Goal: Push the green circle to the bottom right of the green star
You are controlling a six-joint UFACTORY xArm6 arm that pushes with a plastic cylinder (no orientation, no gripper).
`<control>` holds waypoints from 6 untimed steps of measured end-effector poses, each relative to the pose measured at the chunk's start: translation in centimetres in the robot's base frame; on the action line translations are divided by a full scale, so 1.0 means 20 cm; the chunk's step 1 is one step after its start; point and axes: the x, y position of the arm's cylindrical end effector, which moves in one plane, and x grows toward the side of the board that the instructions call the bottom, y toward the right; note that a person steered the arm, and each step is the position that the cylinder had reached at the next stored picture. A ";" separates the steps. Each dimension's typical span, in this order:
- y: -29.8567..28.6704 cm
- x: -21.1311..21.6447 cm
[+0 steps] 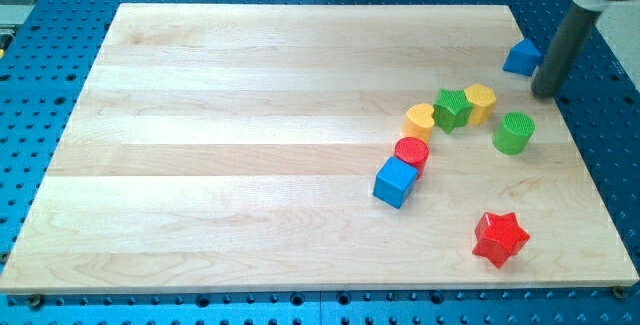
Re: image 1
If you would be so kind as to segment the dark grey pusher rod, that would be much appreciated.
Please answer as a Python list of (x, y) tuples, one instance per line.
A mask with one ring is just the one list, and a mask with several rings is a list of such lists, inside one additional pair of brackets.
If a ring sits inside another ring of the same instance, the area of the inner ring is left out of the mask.
[(561, 21), (530, 89), (540, 99), (554, 97), (591, 37), (602, 12), (572, 4)]

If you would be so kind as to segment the robot arm with black band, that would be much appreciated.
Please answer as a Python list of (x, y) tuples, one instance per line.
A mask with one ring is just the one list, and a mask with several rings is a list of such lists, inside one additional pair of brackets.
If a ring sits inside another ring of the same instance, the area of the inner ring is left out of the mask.
[(610, 4), (625, 1), (630, 0), (571, 0), (531, 83), (536, 97), (547, 99), (558, 93), (601, 14)]

